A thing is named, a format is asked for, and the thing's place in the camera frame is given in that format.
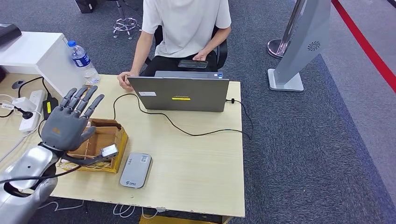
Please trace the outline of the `person's right hand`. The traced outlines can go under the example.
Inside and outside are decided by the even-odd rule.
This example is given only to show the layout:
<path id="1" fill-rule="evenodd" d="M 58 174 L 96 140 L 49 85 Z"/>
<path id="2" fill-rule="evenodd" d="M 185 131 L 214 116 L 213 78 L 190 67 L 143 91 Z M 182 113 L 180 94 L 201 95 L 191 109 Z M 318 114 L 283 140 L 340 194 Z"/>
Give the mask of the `person's right hand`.
<path id="1" fill-rule="evenodd" d="M 117 76 L 117 80 L 118 80 L 119 85 L 122 89 L 125 89 L 127 91 L 133 91 L 133 88 L 128 81 L 128 77 L 131 77 L 131 76 L 132 76 L 132 74 L 130 71 L 122 72 Z"/>

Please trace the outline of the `person's left hand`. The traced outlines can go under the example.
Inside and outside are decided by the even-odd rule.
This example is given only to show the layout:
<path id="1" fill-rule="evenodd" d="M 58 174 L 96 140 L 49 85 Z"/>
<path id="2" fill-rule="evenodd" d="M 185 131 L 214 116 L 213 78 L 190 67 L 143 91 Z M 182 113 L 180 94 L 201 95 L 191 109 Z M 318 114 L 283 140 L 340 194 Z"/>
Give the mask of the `person's left hand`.
<path id="1" fill-rule="evenodd" d="M 199 51 L 194 57 L 194 61 L 205 61 L 209 53 L 206 50 Z"/>

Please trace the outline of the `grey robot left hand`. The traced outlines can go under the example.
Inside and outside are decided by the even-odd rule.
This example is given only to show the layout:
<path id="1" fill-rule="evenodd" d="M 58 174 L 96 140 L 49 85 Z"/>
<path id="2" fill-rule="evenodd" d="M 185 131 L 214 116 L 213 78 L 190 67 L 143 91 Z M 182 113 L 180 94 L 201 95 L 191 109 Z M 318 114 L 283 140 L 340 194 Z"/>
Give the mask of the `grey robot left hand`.
<path id="1" fill-rule="evenodd" d="M 98 95 L 86 112 L 97 86 L 72 88 L 51 112 L 41 132 L 40 146 L 57 151 L 75 151 L 95 134 L 96 127 L 87 128 L 90 116 L 105 95 Z"/>

